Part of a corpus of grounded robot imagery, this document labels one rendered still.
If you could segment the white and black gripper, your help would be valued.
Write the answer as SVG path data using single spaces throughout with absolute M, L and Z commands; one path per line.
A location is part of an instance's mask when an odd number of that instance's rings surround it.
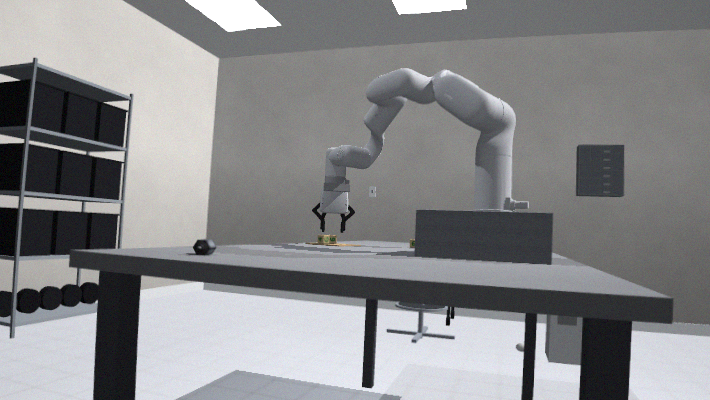
M 321 189 L 320 203 L 315 206 L 312 211 L 321 220 L 320 230 L 325 232 L 325 221 L 324 218 L 326 213 L 340 214 L 342 218 L 341 222 L 341 233 L 345 231 L 346 221 L 355 213 L 355 211 L 348 204 L 348 192 L 337 192 L 337 191 L 323 191 L 324 185 Z M 322 199 L 323 198 L 323 199 Z M 322 215 L 317 211 L 319 208 Z M 350 211 L 350 213 L 345 217 L 345 213 Z

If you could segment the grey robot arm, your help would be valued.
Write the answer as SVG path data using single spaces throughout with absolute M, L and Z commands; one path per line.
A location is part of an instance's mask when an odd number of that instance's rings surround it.
M 460 121 L 481 132 L 476 146 L 474 210 L 469 211 L 528 209 L 528 201 L 516 202 L 511 198 L 516 124 L 513 109 L 474 83 L 451 73 L 443 70 L 428 78 L 403 68 L 374 79 L 366 90 L 367 99 L 374 104 L 364 117 L 371 131 L 370 139 L 364 148 L 343 145 L 327 150 L 323 191 L 350 192 L 346 167 L 366 169 L 373 164 L 382 151 L 384 132 L 407 99 L 419 104 L 437 101 Z

